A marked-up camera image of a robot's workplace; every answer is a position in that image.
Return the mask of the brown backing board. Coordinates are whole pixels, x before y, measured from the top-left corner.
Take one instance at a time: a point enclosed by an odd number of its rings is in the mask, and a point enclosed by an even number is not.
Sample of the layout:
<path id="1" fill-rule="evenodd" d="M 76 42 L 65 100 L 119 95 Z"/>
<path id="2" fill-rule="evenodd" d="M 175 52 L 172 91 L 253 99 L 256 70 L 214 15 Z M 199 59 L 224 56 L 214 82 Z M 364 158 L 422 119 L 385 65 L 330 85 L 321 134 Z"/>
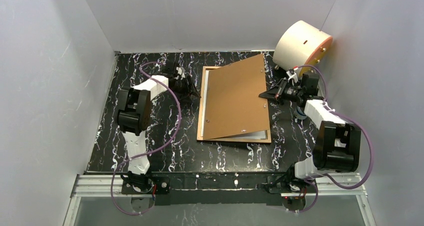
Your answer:
<path id="1" fill-rule="evenodd" d="M 222 67 L 204 66 L 199 141 L 271 142 L 265 60 L 259 54 Z"/>

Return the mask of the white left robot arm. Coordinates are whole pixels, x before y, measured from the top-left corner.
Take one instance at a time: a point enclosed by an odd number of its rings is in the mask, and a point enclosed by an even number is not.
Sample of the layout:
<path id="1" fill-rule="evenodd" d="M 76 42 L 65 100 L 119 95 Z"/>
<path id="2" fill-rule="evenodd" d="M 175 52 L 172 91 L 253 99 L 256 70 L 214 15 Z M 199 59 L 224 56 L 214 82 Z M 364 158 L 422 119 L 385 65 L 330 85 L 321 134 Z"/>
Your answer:
<path id="1" fill-rule="evenodd" d="M 124 136 L 128 155 L 128 171 L 146 175 L 150 168 L 148 156 L 163 149 L 148 151 L 146 130 L 150 125 L 153 99 L 163 92 L 169 92 L 177 106 L 176 131 L 182 120 L 181 101 L 191 96 L 199 97 L 199 91 L 183 66 L 177 62 L 165 62 L 157 75 L 146 75 L 142 83 L 122 88 L 118 92 L 116 122 Z"/>

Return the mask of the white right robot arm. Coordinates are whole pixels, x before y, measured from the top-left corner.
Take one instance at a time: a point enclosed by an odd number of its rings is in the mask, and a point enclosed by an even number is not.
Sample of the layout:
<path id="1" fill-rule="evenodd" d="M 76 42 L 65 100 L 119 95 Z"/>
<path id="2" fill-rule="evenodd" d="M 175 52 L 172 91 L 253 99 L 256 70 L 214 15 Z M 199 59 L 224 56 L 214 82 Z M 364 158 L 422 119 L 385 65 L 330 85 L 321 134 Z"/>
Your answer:
<path id="1" fill-rule="evenodd" d="M 278 103 L 290 101 L 296 104 L 297 119 L 309 119 L 319 130 L 312 155 L 291 166 L 286 177 L 309 179 L 329 172 L 354 172 L 359 165 L 361 130 L 334 114 L 334 111 L 319 96 L 320 76 L 306 72 L 298 80 L 290 73 L 259 97 Z"/>

